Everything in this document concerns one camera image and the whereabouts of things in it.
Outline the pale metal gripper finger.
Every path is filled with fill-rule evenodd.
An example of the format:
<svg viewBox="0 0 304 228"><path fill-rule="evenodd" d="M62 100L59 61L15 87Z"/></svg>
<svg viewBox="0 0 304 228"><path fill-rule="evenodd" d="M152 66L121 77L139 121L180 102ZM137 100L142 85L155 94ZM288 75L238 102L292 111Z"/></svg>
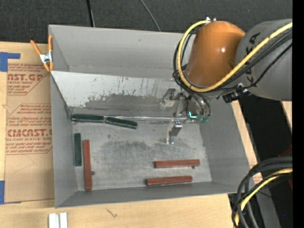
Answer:
<svg viewBox="0 0 304 228"><path fill-rule="evenodd" d="M167 130L167 144L174 144L174 137L178 136L182 127L183 125L180 119L173 119L170 121L169 128Z"/></svg>
<svg viewBox="0 0 304 228"><path fill-rule="evenodd" d="M161 101L161 110L173 109L177 106L177 100L175 96L175 88L169 88L164 94Z"/></svg>

